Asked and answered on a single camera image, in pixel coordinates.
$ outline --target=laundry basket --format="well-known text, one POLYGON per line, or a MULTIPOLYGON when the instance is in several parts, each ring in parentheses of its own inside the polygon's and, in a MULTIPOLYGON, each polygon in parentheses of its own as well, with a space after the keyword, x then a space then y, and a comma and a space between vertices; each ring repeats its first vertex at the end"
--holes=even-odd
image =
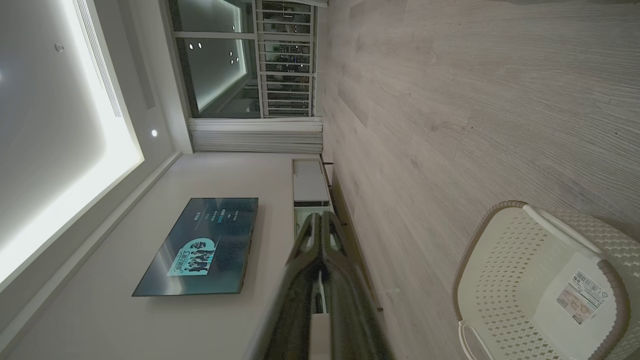
POLYGON ((490 359, 623 360, 640 347, 640 244, 593 217, 522 201, 494 206, 458 268, 464 353, 490 359))

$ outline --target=wall-mounted television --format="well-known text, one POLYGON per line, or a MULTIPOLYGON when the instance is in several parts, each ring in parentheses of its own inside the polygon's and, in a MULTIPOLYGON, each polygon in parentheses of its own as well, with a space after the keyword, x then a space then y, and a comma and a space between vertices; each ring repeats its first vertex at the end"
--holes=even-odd
POLYGON ((257 198, 189 200, 132 296, 239 293, 257 210, 257 198))

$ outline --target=curtain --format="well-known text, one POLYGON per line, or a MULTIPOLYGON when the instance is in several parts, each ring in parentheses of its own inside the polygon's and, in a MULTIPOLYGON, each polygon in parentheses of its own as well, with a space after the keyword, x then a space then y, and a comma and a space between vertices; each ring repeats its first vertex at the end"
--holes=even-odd
POLYGON ((322 153, 322 118, 190 119, 194 151, 322 153))
POLYGON ((292 3, 307 4, 311 6, 320 6, 321 8, 326 8, 326 5, 328 3, 328 0, 287 0, 287 1, 290 1, 292 3))

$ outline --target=teal graphic on screen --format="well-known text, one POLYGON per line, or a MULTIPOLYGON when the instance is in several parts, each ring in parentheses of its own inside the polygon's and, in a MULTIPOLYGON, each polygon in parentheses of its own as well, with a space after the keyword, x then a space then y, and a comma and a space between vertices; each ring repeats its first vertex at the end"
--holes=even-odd
POLYGON ((257 198, 189 200, 133 296, 239 293, 257 210, 257 198))

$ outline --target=wood grain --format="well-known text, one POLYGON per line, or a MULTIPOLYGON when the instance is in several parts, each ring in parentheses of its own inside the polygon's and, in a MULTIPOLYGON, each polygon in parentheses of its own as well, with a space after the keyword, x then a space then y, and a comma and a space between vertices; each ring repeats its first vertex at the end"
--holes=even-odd
POLYGON ((640 5, 341 0, 327 15, 323 156, 398 359, 464 358, 451 284, 494 204, 640 238, 640 5))

